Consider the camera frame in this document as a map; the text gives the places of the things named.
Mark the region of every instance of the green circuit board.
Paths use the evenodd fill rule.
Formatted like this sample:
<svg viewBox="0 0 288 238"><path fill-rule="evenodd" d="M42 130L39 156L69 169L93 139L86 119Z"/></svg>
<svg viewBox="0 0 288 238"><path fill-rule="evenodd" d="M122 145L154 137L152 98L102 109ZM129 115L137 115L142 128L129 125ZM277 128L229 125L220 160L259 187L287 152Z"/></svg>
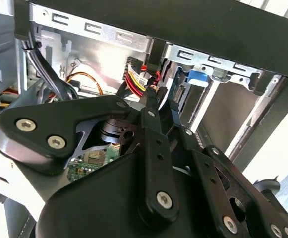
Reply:
<svg viewBox="0 0 288 238"><path fill-rule="evenodd" d="M105 166L119 157L120 146L110 144L104 150L90 151L74 158L68 165L68 179L70 182L86 176L87 174Z"/></svg>

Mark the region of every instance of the screw hole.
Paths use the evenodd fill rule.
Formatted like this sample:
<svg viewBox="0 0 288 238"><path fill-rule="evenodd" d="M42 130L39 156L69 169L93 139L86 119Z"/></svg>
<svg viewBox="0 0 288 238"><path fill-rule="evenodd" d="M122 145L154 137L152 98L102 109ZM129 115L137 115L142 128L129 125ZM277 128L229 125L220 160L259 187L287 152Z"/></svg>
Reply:
<svg viewBox="0 0 288 238"><path fill-rule="evenodd" d="M157 155L157 158L160 159L160 160L163 160L163 159L164 159L164 157L163 157L162 154L158 154L158 155Z"/></svg>
<svg viewBox="0 0 288 238"><path fill-rule="evenodd" d="M130 138L132 138L133 136L134 136L134 132L132 132L132 131L127 131L127 132L125 132L124 135L123 135L123 137L124 137L125 139L130 139Z"/></svg>
<svg viewBox="0 0 288 238"><path fill-rule="evenodd" d="M213 184L216 184L216 183L217 183L214 178L210 178L210 181L211 181Z"/></svg>
<svg viewBox="0 0 288 238"><path fill-rule="evenodd" d="M238 221L245 221L246 213L243 204L235 197L230 198L230 204Z"/></svg>

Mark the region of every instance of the cable bundle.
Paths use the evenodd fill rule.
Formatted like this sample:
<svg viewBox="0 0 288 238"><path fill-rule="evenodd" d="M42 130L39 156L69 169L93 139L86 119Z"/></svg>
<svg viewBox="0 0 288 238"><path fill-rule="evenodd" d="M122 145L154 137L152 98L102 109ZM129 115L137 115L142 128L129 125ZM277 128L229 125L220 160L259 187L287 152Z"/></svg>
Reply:
<svg viewBox="0 0 288 238"><path fill-rule="evenodd" d="M141 67L141 72L146 72L147 71L147 66L142 66ZM152 76L148 80L148 84L146 86L140 85L140 83L135 79L134 75L132 75L132 72L126 72L126 83L127 86L129 87L130 91L137 95L138 97L143 96L143 93L146 91L147 87L157 85L157 83L160 80L160 73L157 71L155 76Z"/></svg>
<svg viewBox="0 0 288 238"><path fill-rule="evenodd" d="M61 100L78 98L78 95L72 86L62 81L42 56L32 32L29 32L29 40L21 41L21 44L28 59L50 90L52 90Z"/></svg>

